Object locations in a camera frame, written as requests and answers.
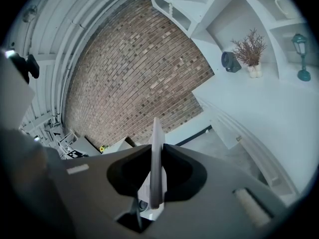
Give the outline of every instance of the white floor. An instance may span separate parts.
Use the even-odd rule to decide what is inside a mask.
[[[209,133],[204,133],[181,147],[223,159],[238,166],[251,176],[260,179],[260,170],[243,146],[237,144],[235,147],[227,149],[217,133],[212,129]]]

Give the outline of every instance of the white panel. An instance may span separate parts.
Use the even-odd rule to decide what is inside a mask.
[[[29,2],[31,4],[35,4],[37,5],[37,9],[38,9],[38,15],[36,17],[35,20],[33,20],[29,26],[28,26],[28,31],[25,37],[25,44],[24,44],[24,49],[23,49],[23,53],[21,53],[21,55],[26,56],[28,54],[30,54],[30,47],[31,47],[31,39],[32,39],[32,35],[33,35],[33,31],[34,31],[34,27],[37,23],[37,20],[39,18],[39,15],[42,13],[42,10],[46,4],[48,0],[38,0],[38,3],[36,3],[34,0],[30,0]]]
[[[34,112],[32,109],[32,105],[29,106],[29,108],[26,110],[25,117],[27,118],[28,121],[33,121],[35,120]]]
[[[167,144],[177,144],[190,138],[201,130],[209,126],[209,119],[204,113],[197,115],[183,125],[165,134],[165,142]]]
[[[58,52],[58,50],[60,48],[60,44],[61,44],[61,42],[64,38],[64,35],[67,31],[67,28],[69,27],[70,23],[72,22],[72,20],[76,16],[76,14],[80,11],[80,9],[87,3],[87,1],[88,0],[72,0],[72,3],[70,3],[68,5],[68,9],[63,13],[63,17],[60,18],[59,30],[57,31],[57,33],[53,39],[53,42],[51,43],[51,45],[52,45],[50,48],[51,53],[56,54]]]
[[[205,102],[201,102],[201,100],[198,101],[202,105],[207,118],[209,118],[209,122],[212,128],[214,129],[214,131],[216,131],[225,146],[228,149],[231,149],[235,145],[237,145],[237,135],[233,131],[229,130],[229,128],[227,128],[225,124],[219,119],[217,111],[212,106],[207,105]]]
[[[41,112],[40,112],[40,106],[39,106],[39,99],[38,99],[38,95],[37,95],[37,87],[36,87],[37,82],[31,76],[30,73],[29,73],[29,78],[30,78],[29,86],[35,92],[35,97],[32,100],[32,108],[33,108],[33,111],[34,111],[34,115],[38,118],[38,117],[41,116]]]
[[[36,79],[36,95],[39,102],[40,112],[41,114],[45,114],[45,77],[46,77],[46,66],[40,67],[39,78]]]
[[[22,126],[27,125],[29,123],[29,121],[27,120],[27,118],[24,116],[22,119]]]
[[[201,21],[203,28],[207,28],[231,1],[232,0],[213,0]]]
[[[96,0],[89,8],[88,10],[83,14],[83,17],[80,20],[80,23],[83,23],[85,21],[85,19],[90,15],[90,13],[92,12],[92,10],[94,10],[103,0]],[[106,7],[108,5],[109,2],[106,2],[104,4],[104,7]]]
[[[40,44],[47,27],[49,20],[51,19],[52,15],[56,7],[59,5],[61,0],[48,0],[45,7],[43,8],[38,21],[35,25],[34,32],[32,35],[32,46],[31,46],[31,54],[38,54],[40,49]]]
[[[46,123],[48,120],[50,120],[52,117],[51,113],[46,113],[42,115],[41,117],[38,117],[31,123],[27,124],[26,126],[23,127],[23,130],[26,132],[30,132],[34,130],[35,127],[43,126],[44,123]]]
[[[204,55],[215,75],[226,73],[226,70],[221,64],[222,52],[220,47],[206,30],[194,35],[192,41]]]
[[[71,9],[76,0],[61,0],[59,4],[56,6],[52,16],[47,22],[45,32],[43,34],[43,38],[41,40],[41,44],[39,47],[39,53],[48,54],[51,52],[51,46],[53,41],[56,38],[57,32],[62,32],[64,35],[67,27],[72,21],[72,18],[67,19],[66,27],[65,25],[61,25],[67,12]]]
[[[53,66],[47,66],[46,77],[45,77],[45,107],[47,111],[51,110],[52,75],[53,75]]]

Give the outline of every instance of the gray panel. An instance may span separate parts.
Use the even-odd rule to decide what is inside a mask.
[[[109,183],[106,172],[113,162],[145,146],[108,155],[50,162],[52,178],[72,218],[77,238],[141,237],[116,222],[122,214],[131,209],[134,199],[119,195]],[[88,164],[89,169],[67,174],[66,169],[82,164]]]
[[[89,156],[99,156],[101,153],[84,137],[81,136],[70,145],[73,149]]]
[[[192,150],[174,148],[201,162],[207,170],[207,181],[190,200],[165,203],[164,211],[145,234],[183,239],[251,237],[257,229],[233,195],[238,188],[251,190],[275,216],[285,210],[269,188],[237,167]]]
[[[0,65],[0,126],[18,129],[34,92],[13,63],[3,55],[0,56]]]

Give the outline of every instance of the small fan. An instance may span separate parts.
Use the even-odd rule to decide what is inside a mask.
[[[221,55],[221,64],[226,68],[227,72],[236,73],[241,69],[241,65],[238,63],[234,56],[234,53],[224,51]]]

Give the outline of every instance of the white vase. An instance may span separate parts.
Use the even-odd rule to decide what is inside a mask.
[[[261,63],[256,66],[248,66],[247,71],[249,72],[250,78],[259,78],[263,76],[263,72],[261,71]]]
[[[257,77],[260,78],[263,76],[263,72],[261,70],[261,63],[259,63],[257,66],[255,66],[255,70],[256,70],[256,73],[257,73]]]
[[[252,72],[249,72],[250,78],[256,78],[257,77],[257,71],[253,70]]]
[[[251,73],[253,70],[254,70],[254,67],[253,67],[253,66],[248,66],[248,67],[247,67],[247,71],[248,71],[249,73]]]

